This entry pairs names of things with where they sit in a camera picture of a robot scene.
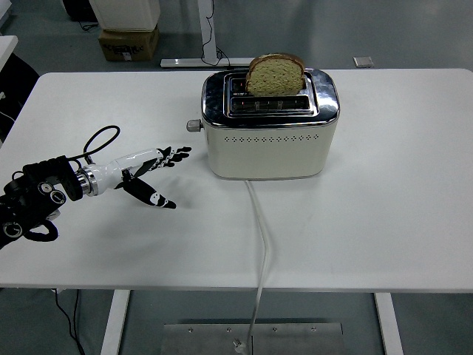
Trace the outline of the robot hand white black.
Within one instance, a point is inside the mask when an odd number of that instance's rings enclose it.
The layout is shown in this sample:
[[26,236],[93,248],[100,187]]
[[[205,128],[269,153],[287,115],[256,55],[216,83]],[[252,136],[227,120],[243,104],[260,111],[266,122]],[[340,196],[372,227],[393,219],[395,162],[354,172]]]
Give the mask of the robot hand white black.
[[147,172],[164,167],[173,167],[189,157],[191,148],[151,148],[115,159],[107,165],[91,164],[83,171],[91,179],[89,195],[96,196],[107,189],[123,189],[132,197],[150,205],[175,209],[176,204],[162,196],[155,188],[140,179]]

